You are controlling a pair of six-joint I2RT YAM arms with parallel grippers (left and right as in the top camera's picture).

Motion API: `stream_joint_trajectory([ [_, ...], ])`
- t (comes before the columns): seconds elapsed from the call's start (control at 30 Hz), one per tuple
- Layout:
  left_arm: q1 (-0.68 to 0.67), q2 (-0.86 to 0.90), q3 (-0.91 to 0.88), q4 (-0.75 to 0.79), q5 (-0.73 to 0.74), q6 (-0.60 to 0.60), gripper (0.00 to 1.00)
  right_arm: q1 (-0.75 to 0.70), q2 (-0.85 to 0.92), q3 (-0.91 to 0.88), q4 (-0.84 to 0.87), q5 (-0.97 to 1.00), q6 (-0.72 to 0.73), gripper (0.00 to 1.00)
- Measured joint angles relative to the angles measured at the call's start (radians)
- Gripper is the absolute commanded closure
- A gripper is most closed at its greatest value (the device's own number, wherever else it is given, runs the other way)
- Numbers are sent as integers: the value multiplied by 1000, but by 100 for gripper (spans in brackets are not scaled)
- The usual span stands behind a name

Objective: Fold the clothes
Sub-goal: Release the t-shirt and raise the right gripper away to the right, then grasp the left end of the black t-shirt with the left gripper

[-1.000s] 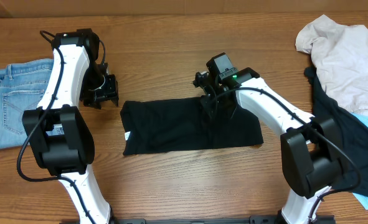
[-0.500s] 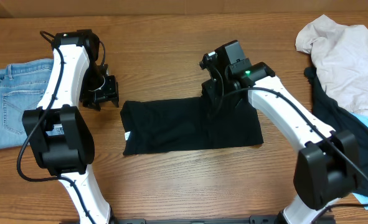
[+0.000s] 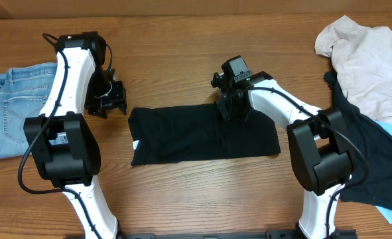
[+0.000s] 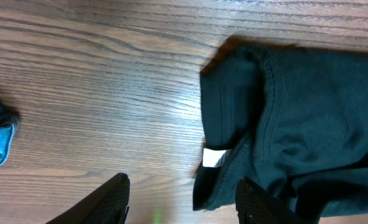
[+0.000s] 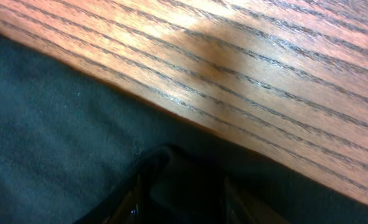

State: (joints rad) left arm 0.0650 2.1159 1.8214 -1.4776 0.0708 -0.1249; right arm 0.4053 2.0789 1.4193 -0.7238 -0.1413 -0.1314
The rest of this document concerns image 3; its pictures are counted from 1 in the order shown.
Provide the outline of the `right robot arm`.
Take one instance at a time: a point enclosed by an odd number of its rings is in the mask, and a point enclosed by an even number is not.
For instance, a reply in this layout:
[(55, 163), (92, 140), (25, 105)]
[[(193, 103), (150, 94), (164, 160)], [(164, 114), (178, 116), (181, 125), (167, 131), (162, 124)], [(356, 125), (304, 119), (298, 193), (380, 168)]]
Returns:
[(222, 64), (211, 85), (225, 120), (245, 110), (261, 112), (287, 132), (293, 173), (304, 189), (302, 215), (293, 229), (267, 230), (266, 238), (357, 238), (334, 224), (340, 193), (349, 188), (360, 152), (349, 140), (342, 113), (304, 103), (266, 72), (250, 71), (241, 56)]

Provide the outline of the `black t-shirt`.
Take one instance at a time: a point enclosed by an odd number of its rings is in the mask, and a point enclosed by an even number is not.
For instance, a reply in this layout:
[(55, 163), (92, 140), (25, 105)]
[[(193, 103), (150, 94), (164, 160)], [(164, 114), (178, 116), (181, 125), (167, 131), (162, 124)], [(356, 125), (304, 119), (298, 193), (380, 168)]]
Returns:
[(134, 141), (132, 166), (281, 152), (274, 121), (255, 110), (226, 121), (212, 104), (134, 108), (128, 123)]

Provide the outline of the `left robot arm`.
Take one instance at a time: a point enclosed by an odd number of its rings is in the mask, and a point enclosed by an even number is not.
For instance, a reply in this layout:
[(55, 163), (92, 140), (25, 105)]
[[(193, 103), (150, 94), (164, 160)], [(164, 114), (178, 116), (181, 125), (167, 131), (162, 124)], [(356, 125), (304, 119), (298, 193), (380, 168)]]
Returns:
[(62, 193), (84, 228), (84, 238), (124, 238), (110, 211), (98, 175), (101, 153), (84, 114), (107, 118), (107, 111), (127, 113), (126, 89), (112, 66), (112, 49), (98, 32), (43, 37), (54, 47), (57, 68), (48, 100), (38, 116), (27, 118), (29, 143), (18, 170), (22, 190)]

